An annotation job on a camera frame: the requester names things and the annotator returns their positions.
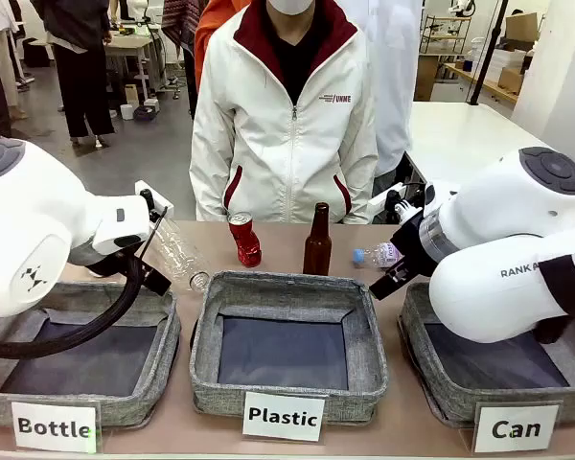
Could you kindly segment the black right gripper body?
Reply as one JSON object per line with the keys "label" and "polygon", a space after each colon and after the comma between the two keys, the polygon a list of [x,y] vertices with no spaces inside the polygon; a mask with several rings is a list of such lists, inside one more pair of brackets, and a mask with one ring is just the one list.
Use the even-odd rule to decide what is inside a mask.
{"label": "black right gripper body", "polygon": [[391,238],[401,258],[388,270],[395,284],[406,284],[418,275],[430,277],[445,258],[445,233],[438,213],[416,213],[403,221]]}

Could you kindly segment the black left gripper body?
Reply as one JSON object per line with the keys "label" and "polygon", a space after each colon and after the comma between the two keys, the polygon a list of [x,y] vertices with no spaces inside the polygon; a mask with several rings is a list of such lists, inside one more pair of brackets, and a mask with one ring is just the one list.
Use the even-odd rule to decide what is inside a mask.
{"label": "black left gripper body", "polygon": [[141,288],[157,294],[165,295],[172,282],[163,275],[157,268],[146,263],[137,256],[132,258],[133,263],[133,292],[137,295]]}

